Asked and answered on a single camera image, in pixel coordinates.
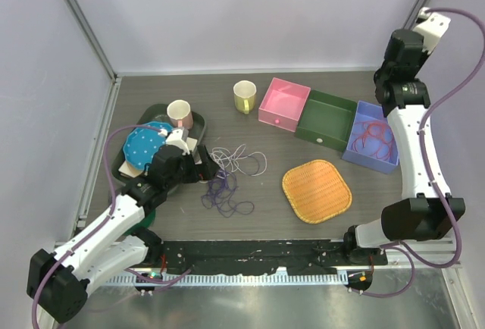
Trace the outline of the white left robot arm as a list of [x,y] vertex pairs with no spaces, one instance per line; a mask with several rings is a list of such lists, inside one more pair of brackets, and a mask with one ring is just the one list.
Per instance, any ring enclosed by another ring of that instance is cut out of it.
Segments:
[[161,240],[145,228],[135,230],[118,249],[111,244],[164,203],[174,187],[215,177],[219,166],[207,148],[198,146],[197,154],[199,161],[177,145],[163,145],[145,171],[126,183],[88,227],[54,252],[40,249],[33,254],[27,278],[33,327],[39,326],[39,309],[66,323],[110,275],[138,263],[151,268],[160,262]]

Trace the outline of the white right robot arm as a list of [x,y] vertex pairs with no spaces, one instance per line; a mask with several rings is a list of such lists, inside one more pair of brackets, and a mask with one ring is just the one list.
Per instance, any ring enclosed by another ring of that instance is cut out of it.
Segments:
[[395,30],[374,74],[375,96],[396,141],[402,198],[385,207],[376,221],[348,229],[342,254],[350,264],[394,243],[441,240],[465,213],[464,199],[453,197],[444,179],[424,118],[430,97],[416,75],[427,57],[420,33]]

